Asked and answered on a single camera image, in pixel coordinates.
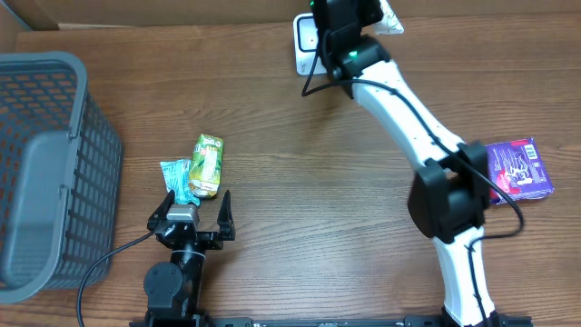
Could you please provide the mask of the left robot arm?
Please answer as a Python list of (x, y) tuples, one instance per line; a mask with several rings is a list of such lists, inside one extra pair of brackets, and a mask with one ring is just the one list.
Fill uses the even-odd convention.
[(199, 229), (198, 208), (177, 204), (169, 192), (148, 219), (147, 229), (171, 250), (170, 260), (152, 266), (143, 280), (147, 295), (146, 326), (213, 326), (199, 307), (203, 266), (208, 251), (220, 251), (235, 239), (231, 194), (225, 193), (218, 213), (217, 231)]

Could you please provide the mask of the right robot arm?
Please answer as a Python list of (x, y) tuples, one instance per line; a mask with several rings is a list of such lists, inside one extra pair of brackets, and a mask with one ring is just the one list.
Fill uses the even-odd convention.
[(433, 242), (445, 286), (443, 314), (452, 326), (489, 326), (482, 248), (489, 205), (487, 152), (444, 127), (416, 97), (399, 66), (364, 27), (379, 22), (379, 1), (313, 1), (317, 53), (331, 81), (374, 115), (406, 155), (414, 179), (409, 214)]

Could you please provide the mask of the white tube gold cap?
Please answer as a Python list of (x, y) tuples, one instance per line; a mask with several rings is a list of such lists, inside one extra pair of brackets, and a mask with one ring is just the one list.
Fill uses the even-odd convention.
[(401, 35), (405, 29), (387, 0), (379, 0), (381, 19), (373, 25), (376, 35)]

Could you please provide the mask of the green yellow snack pouch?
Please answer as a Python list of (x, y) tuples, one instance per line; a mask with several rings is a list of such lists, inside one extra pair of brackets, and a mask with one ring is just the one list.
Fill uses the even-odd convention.
[(221, 138), (201, 134), (194, 146), (188, 182), (198, 198), (212, 198), (219, 191), (223, 145)]

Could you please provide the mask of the teal wet wipes pack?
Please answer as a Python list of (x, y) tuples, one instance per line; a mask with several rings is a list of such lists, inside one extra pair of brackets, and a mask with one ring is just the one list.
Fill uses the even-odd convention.
[(177, 204), (199, 206), (201, 201), (189, 186), (190, 164), (190, 159), (179, 159), (172, 162), (160, 162), (160, 167), (167, 192), (174, 191), (174, 201)]

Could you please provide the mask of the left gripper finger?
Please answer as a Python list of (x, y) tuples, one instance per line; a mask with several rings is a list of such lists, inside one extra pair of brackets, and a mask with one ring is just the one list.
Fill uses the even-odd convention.
[(219, 236), (223, 241), (235, 240), (236, 230), (231, 212), (231, 192), (229, 190), (227, 190), (223, 195), (217, 224), (219, 226)]
[(167, 220), (167, 213), (174, 204), (174, 199), (175, 192), (171, 190), (170, 192), (167, 193), (162, 203), (148, 218), (146, 227), (149, 231), (154, 231), (160, 222)]

